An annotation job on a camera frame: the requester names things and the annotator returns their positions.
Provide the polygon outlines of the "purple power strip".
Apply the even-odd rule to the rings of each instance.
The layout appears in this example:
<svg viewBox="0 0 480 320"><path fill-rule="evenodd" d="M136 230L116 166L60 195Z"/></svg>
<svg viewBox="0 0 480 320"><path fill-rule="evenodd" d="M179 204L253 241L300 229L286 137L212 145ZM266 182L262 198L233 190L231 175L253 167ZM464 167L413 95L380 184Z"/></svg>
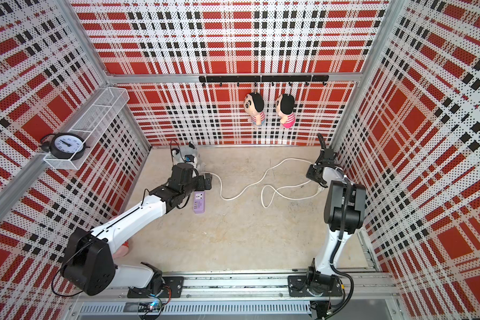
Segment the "purple power strip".
<svg viewBox="0 0 480 320"><path fill-rule="evenodd" d="M202 214L205 212L205 192L196 191L193 200L193 212L195 214Z"/></svg>

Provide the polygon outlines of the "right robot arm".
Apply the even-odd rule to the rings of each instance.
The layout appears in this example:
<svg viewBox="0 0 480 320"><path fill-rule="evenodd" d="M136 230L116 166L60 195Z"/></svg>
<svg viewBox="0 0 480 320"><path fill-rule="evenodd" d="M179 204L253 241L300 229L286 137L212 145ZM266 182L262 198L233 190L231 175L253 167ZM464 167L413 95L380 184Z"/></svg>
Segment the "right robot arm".
<svg viewBox="0 0 480 320"><path fill-rule="evenodd" d="M335 152L322 147L319 157L307 171L306 177L323 185L327 199L323 212L328 238L313 259L304 276L289 276L288 289L292 297L341 297L345 289L344 273L337 262L347 240L363 226L366 188L354 183L335 163Z"/></svg>

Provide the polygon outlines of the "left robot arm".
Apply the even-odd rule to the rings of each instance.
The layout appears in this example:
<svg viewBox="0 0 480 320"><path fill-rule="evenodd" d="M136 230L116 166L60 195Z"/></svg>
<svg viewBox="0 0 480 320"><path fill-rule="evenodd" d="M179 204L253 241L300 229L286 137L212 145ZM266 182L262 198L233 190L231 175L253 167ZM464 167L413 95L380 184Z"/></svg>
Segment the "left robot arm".
<svg viewBox="0 0 480 320"><path fill-rule="evenodd" d="M210 173L201 174L190 163L174 165L167 182L145 192L136 206L90 231L76 228L69 237L60 276L88 296L116 287L129 288L134 298L160 294L165 287L161 270L145 262L118 265L113 254L151 222L184 208L192 193L211 188Z"/></svg>

